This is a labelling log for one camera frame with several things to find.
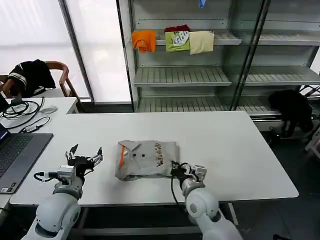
orange stripe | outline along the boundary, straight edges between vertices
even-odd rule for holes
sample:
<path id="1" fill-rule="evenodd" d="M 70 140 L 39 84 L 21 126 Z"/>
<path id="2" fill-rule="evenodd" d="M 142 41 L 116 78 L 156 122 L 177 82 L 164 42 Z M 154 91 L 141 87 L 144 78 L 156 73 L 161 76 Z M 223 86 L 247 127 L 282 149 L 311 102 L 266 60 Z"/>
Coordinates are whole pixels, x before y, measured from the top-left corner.
<path id="1" fill-rule="evenodd" d="M 124 157 L 125 157 L 125 146 L 122 146 L 121 160 L 120 160 L 120 168 L 124 166 Z"/>

white desk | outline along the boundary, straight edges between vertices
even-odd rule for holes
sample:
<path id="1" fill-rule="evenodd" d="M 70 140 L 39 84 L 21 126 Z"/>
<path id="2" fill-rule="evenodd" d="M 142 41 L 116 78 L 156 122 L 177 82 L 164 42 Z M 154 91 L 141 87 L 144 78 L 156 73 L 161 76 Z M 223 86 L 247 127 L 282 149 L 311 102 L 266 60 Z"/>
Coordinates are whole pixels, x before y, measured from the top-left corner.
<path id="1" fill-rule="evenodd" d="M 208 168 L 205 184 L 220 201 L 294 198 L 298 191 L 249 116 L 234 112 L 69 114 L 53 129 L 54 138 L 10 203 L 38 205 L 51 196 L 55 181 L 39 186 L 33 174 L 66 164 L 64 152 L 91 156 L 102 146 L 104 161 L 86 176 L 79 204 L 159 205 L 173 203 L 169 179 L 122 182 L 115 176 L 121 140 L 177 141 L 180 160 Z M 184 199 L 178 181 L 174 190 Z"/>
<path id="2" fill-rule="evenodd" d="M 35 101 L 38 104 L 41 103 L 41 98 L 28 98 L 25 100 Z M 77 99 L 75 97 L 45 98 L 42 109 L 50 107 L 50 106 L 57 106 L 58 110 L 52 114 L 49 114 L 49 115 L 44 115 L 44 114 L 38 113 L 30 122 L 27 123 L 27 125 L 35 122 L 36 120 L 38 120 L 44 116 L 50 116 L 51 121 L 48 124 L 46 124 L 45 126 L 43 126 L 42 128 L 40 128 L 38 133 L 53 133 L 55 131 L 55 129 L 57 128 L 57 126 L 61 126 L 63 124 L 60 121 L 63 121 L 63 119 L 66 117 L 66 115 L 68 113 L 71 113 L 72 111 L 75 110 L 76 102 L 77 102 Z M 23 123 L 24 121 L 26 121 L 29 118 L 30 118 L 30 116 L 23 116 L 23 117 L 20 117 L 16 120 L 7 120 L 7 119 L 0 118 L 0 123 L 8 128 L 8 127 L 13 127 L 13 126 L 16 126 L 20 123 Z M 17 133 L 22 128 L 23 128 L 23 126 L 17 127 L 17 128 L 11 129 L 10 132 Z M 5 208 L 7 206 L 11 196 L 12 195 L 9 195 L 9 194 L 8 195 L 0 194 L 0 207 L 1 208 Z"/>

shelf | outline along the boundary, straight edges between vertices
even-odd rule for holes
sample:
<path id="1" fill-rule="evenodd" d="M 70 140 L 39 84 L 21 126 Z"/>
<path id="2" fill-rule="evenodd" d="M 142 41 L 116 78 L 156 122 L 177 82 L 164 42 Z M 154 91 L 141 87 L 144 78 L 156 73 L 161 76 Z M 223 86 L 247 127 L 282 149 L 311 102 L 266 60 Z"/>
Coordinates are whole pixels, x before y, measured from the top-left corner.
<path id="1" fill-rule="evenodd" d="M 320 76 L 306 66 L 252 66 L 246 86 L 318 85 Z"/>
<path id="2" fill-rule="evenodd" d="M 141 98 L 138 112 L 213 112 L 223 111 L 219 99 L 206 97 L 159 97 Z"/>
<path id="3" fill-rule="evenodd" d="M 230 86 L 219 67 L 140 67 L 134 85 L 141 87 Z"/>
<path id="4" fill-rule="evenodd" d="M 230 106 L 231 97 L 221 97 L 222 105 Z M 278 111 L 271 109 L 268 97 L 266 96 L 242 96 L 239 101 L 237 111 L 245 111 L 250 116 L 257 115 L 279 115 Z"/>
<path id="5" fill-rule="evenodd" d="M 204 31 L 204 29 L 192 30 L 194 31 Z M 235 37 L 231 32 L 227 30 L 208 30 L 214 32 L 214 45 L 240 45 L 241 39 Z M 164 30 L 156 30 L 156 45 L 157 46 L 165 46 L 165 31 Z"/>
<path id="6" fill-rule="evenodd" d="M 263 31 L 259 45 L 320 46 L 320 32 Z"/>

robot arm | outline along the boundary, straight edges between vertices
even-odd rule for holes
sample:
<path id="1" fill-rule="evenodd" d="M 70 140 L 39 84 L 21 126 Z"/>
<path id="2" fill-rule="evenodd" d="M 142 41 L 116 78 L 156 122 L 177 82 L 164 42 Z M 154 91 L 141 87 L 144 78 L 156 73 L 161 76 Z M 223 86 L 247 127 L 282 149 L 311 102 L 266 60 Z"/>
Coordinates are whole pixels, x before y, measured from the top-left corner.
<path id="1" fill-rule="evenodd" d="M 52 196 L 36 209 L 36 218 L 22 240 L 66 240 L 71 228 L 80 215 L 78 200 L 82 197 L 85 176 L 103 161 L 102 148 L 93 157 L 75 156 L 78 145 L 65 153 L 68 166 L 61 166 L 57 172 L 38 172 L 39 181 L 59 180 Z"/>
<path id="2" fill-rule="evenodd" d="M 243 240 L 235 225 L 219 210 L 219 201 L 204 185 L 207 170 L 199 165 L 189 169 L 185 166 L 176 165 L 171 175 L 179 179 L 186 209 L 199 226 L 203 240 Z"/>

black cloth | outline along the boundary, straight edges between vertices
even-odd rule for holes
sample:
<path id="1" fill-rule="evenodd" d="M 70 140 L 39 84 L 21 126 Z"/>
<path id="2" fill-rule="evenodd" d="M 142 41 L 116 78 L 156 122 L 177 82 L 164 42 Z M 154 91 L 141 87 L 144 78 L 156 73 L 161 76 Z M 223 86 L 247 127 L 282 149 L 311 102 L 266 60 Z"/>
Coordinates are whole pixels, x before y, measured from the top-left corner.
<path id="1" fill-rule="evenodd" d="M 37 91 L 41 87 L 45 89 L 55 89 L 56 84 L 51 76 L 50 70 L 44 61 L 25 61 L 14 67 L 5 81 L 12 79 L 14 86 L 11 87 L 10 94 L 16 97 L 21 93 L 22 98 L 30 98 L 40 94 Z"/>
<path id="2" fill-rule="evenodd" d="M 281 113 L 284 125 L 282 127 L 283 137 L 290 137 L 294 133 L 296 126 L 302 131 L 309 132 L 313 129 L 312 108 L 308 104 L 308 100 L 298 91 L 283 90 L 276 91 L 269 96 L 271 108 Z"/>

